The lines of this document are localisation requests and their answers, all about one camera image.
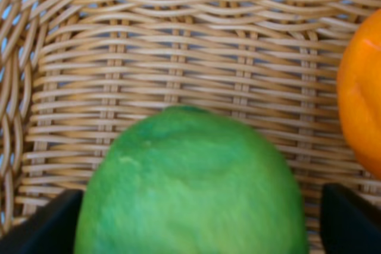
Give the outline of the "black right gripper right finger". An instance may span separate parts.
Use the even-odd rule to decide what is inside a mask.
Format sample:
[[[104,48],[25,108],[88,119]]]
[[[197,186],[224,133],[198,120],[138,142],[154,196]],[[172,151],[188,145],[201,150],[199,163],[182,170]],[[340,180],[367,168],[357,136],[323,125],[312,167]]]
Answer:
[[[380,208],[341,184],[325,184],[320,237],[326,253],[379,254]]]

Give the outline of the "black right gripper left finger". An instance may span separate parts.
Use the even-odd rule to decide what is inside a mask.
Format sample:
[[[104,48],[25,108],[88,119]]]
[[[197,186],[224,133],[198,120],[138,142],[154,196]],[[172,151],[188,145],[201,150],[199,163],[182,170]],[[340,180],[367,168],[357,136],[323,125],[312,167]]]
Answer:
[[[73,253],[81,190],[65,190],[1,238],[1,253]]]

